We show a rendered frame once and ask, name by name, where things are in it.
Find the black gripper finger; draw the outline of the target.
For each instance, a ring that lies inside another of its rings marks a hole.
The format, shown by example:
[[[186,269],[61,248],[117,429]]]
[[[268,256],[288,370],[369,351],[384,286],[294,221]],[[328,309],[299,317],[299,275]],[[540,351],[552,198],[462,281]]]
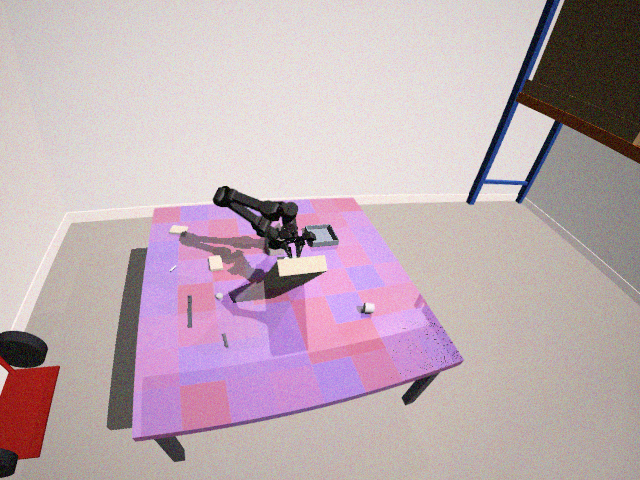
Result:
[[[291,258],[292,258],[292,251],[291,251],[291,247],[289,247],[289,246],[287,246],[287,245],[281,245],[281,246],[279,246],[279,248],[283,249],[283,250],[286,252],[286,254],[287,254],[287,256],[288,256],[288,258],[289,258],[289,259],[291,259]]]
[[[294,244],[295,244],[295,247],[296,247],[296,257],[300,258],[302,249],[303,249],[304,245],[306,245],[306,243],[304,243],[302,241],[298,241],[298,242],[294,242]]]

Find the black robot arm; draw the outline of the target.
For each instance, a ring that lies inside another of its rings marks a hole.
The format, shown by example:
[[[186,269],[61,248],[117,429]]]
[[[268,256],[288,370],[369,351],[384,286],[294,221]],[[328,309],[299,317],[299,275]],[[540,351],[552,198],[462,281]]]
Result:
[[[283,238],[291,238],[293,234],[297,234],[296,225],[291,226],[290,229],[281,227],[281,231],[279,231],[278,227],[275,229],[270,226],[271,221],[279,221],[280,216],[282,225],[287,222],[296,222],[298,206],[294,202],[260,201],[228,186],[218,187],[212,201],[215,205],[228,207],[239,216],[242,216],[251,223],[258,236],[266,237],[269,241],[277,238],[283,240]],[[262,216],[258,216],[246,208],[259,211]]]

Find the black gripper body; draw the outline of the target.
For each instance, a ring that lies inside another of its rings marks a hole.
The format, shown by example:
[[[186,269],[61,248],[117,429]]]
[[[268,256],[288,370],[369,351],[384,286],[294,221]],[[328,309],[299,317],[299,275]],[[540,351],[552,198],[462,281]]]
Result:
[[[291,226],[296,225],[297,227],[297,223],[296,222],[287,222],[284,223],[282,225],[282,227],[284,227],[284,229],[290,229]],[[295,236],[295,237],[294,237]],[[315,241],[316,240],[316,235],[314,233],[312,233],[311,231],[309,232],[305,232],[302,233],[302,236],[298,236],[298,230],[297,230],[297,234],[293,234],[293,236],[291,238],[283,238],[283,241],[279,241],[279,240],[272,240],[268,242],[268,248],[273,249],[273,250],[277,250],[277,249],[281,249],[279,248],[279,246],[281,245],[287,245],[290,243],[294,243],[294,242],[298,242],[298,241],[302,241],[305,243],[305,240],[311,242],[311,241]],[[294,241],[293,241],[294,240]],[[289,241],[289,242],[287,242]]]

